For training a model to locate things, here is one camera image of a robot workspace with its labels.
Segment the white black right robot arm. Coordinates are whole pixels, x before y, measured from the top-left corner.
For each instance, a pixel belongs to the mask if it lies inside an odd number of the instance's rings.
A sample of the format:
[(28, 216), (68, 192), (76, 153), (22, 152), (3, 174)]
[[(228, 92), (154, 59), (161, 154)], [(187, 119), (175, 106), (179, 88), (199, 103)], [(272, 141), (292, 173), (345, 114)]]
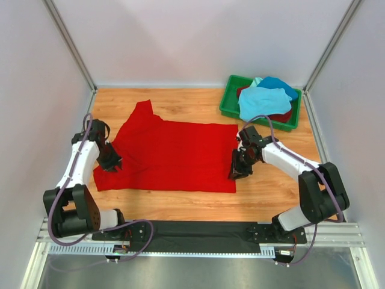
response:
[(257, 238), (285, 243), (301, 234), (307, 225), (319, 224), (332, 216), (343, 221), (350, 200), (336, 165), (305, 159), (273, 135), (262, 137), (253, 126), (238, 132), (236, 140), (238, 147), (232, 151), (230, 180), (252, 175), (253, 165), (262, 162), (280, 169), (298, 183), (299, 205), (274, 216), (262, 233), (256, 233)]

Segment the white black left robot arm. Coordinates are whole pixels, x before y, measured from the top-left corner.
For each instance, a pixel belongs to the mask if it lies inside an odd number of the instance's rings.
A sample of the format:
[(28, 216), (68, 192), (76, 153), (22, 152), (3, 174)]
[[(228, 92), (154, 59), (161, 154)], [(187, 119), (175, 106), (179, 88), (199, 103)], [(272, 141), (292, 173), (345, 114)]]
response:
[(95, 163), (107, 173), (122, 168), (122, 158), (108, 140), (109, 132), (105, 122), (86, 119), (84, 130), (71, 139), (72, 154), (63, 177), (55, 188), (43, 194), (53, 240), (104, 230), (112, 241), (125, 238), (127, 227), (122, 212), (100, 210), (88, 189)]

